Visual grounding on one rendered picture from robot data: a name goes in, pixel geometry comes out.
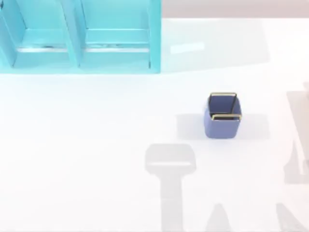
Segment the light blue rack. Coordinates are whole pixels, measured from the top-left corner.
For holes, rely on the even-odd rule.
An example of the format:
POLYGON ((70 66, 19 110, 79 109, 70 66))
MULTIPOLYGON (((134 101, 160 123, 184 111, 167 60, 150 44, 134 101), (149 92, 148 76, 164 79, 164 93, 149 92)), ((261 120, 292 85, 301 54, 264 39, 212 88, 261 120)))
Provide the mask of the light blue rack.
POLYGON ((0 73, 161 71, 162 0, 0 0, 0 73))

